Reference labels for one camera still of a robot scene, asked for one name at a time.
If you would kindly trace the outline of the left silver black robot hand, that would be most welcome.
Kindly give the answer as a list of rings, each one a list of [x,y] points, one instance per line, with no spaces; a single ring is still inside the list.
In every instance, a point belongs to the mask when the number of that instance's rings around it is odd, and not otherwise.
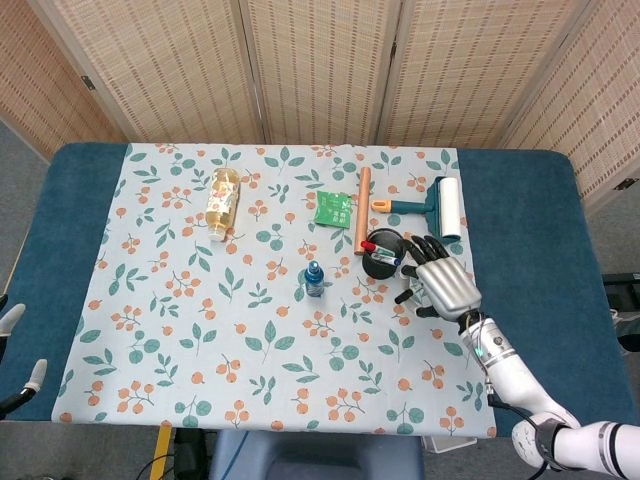
[[[12,332],[26,310],[24,304],[16,304],[1,317],[1,358],[4,358],[6,347]],[[46,359],[38,359],[34,364],[29,380],[22,389],[1,401],[1,420],[29,403],[40,391],[48,369]]]

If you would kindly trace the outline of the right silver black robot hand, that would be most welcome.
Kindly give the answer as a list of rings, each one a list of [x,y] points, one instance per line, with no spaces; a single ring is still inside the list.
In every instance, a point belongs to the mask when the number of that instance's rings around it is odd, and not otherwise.
[[[434,237],[412,235],[401,241],[414,265],[402,273],[414,282],[430,302],[429,308],[440,318],[457,322],[480,311],[482,295],[459,261]]]

